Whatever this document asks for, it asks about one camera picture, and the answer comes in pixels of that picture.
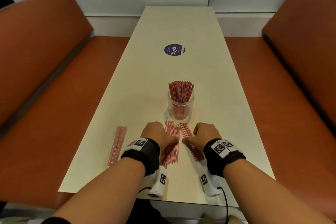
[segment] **jar rim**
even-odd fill
[[[188,102],[184,102],[184,103],[175,102],[174,100],[171,99],[170,91],[168,90],[168,99],[171,103],[173,103],[176,106],[187,106],[194,101],[194,97],[195,97],[195,94],[194,94],[194,91],[192,91],[192,93],[190,95],[190,100]]]

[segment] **forearm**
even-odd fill
[[[250,224],[333,223],[244,159],[227,165],[223,175]]]
[[[143,163],[122,158],[85,185],[54,216],[71,224],[125,223],[144,176]]]

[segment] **person's left hand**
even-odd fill
[[[158,121],[147,123],[141,133],[141,137],[156,141],[160,146],[160,150],[166,148],[168,144],[177,143],[179,141],[178,137],[168,136],[162,124]]]

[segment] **orange cushion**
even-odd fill
[[[0,141],[0,201],[55,208],[129,38],[95,36]]]
[[[263,29],[336,134],[336,0],[286,0]]]
[[[260,37],[225,37],[278,182],[336,220],[336,139]]]
[[[0,11],[0,126],[92,30],[75,0],[24,0]]]

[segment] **purple circular sticker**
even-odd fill
[[[180,44],[170,44],[165,47],[165,52],[170,56],[179,56],[182,54],[182,45]]]

